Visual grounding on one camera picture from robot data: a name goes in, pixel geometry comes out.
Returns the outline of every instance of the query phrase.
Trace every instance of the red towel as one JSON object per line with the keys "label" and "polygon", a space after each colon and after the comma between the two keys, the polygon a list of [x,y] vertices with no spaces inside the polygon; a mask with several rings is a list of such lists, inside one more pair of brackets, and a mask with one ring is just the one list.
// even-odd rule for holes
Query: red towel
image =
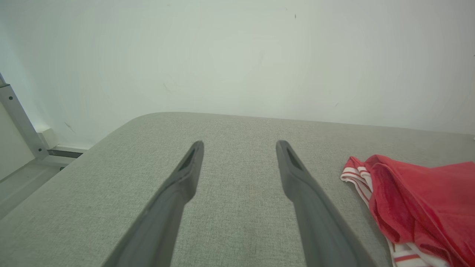
{"label": "red towel", "polygon": [[374,155],[364,166],[371,213],[391,242],[414,242],[453,267],[475,266],[475,163],[426,168]]}

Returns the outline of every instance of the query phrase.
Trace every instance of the metal frame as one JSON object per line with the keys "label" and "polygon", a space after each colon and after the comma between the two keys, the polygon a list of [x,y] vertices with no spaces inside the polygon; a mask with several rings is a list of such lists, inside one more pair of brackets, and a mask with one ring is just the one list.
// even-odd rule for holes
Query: metal frame
{"label": "metal frame", "polygon": [[[0,73],[0,102],[3,104],[7,110],[8,115],[15,124],[16,128],[20,132],[23,140],[27,144],[28,148],[31,150],[35,156],[38,163],[66,167],[70,164],[74,158],[62,157],[49,155],[47,147],[41,141],[40,136],[36,132],[35,128],[31,124],[31,121],[28,119],[25,110],[21,106],[20,101],[18,100],[15,91],[10,84],[7,84],[3,79]],[[86,152],[86,149],[71,148],[68,146],[58,145],[54,147],[55,150],[60,150],[61,152],[72,152],[75,154],[82,154]]]}
{"label": "metal frame", "polygon": [[25,143],[30,148],[35,158],[42,160],[48,156],[48,151],[39,138],[35,128],[28,119],[25,110],[20,104],[15,92],[11,85],[5,83],[0,75],[0,102],[7,110],[11,117],[11,120],[17,127],[21,136],[25,140]]}

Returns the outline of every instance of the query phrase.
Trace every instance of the red and white striped cloth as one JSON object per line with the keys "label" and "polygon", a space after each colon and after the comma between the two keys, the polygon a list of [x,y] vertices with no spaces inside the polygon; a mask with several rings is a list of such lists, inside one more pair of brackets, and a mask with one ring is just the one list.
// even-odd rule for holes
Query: red and white striped cloth
{"label": "red and white striped cloth", "polygon": [[[351,157],[345,165],[340,179],[355,185],[356,191],[369,208],[373,185],[371,174],[364,163]],[[449,267],[449,264],[435,256],[421,252],[414,243],[394,244],[386,238],[394,267]]]}

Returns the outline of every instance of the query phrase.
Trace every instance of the gray fabric surface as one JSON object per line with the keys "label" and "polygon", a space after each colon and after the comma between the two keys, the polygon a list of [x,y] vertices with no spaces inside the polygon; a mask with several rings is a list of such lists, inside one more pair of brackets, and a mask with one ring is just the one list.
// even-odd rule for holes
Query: gray fabric surface
{"label": "gray fabric surface", "polygon": [[287,140],[378,266],[384,237],[352,185],[349,156],[436,167],[475,160],[466,134],[241,116],[157,113],[100,141],[0,221],[2,266],[99,266],[189,146],[203,140],[197,193],[185,206],[173,266],[304,266],[275,143]]}

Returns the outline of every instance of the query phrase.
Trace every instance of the white wall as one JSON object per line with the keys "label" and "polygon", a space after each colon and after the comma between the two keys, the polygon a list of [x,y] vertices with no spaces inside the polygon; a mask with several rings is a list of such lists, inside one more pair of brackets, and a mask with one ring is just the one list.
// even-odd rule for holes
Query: white wall
{"label": "white wall", "polygon": [[63,144],[162,111],[475,134],[472,0],[0,1]]}

